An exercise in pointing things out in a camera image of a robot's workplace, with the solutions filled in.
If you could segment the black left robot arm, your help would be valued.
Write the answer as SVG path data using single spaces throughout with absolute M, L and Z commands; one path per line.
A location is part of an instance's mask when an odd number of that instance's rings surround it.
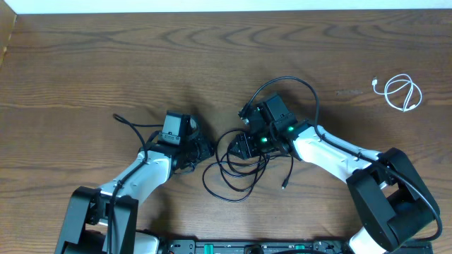
M 138 209 L 180 170 L 212 157 L 213 143 L 194 115 L 167 112 L 133 163 L 111 181 L 71 194 L 56 253 L 163 253 L 161 238 L 136 228 Z

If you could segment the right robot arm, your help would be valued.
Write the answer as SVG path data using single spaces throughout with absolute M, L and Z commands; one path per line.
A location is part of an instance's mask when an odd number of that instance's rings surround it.
M 230 145 L 234 156 L 280 152 L 346 183 L 362 223 L 347 243 L 351 253 L 391 253 L 439 221 L 437 202 L 402 150 L 363 149 L 313 121 L 298 121 L 277 94 L 247 102 L 238 115 L 249 128 Z

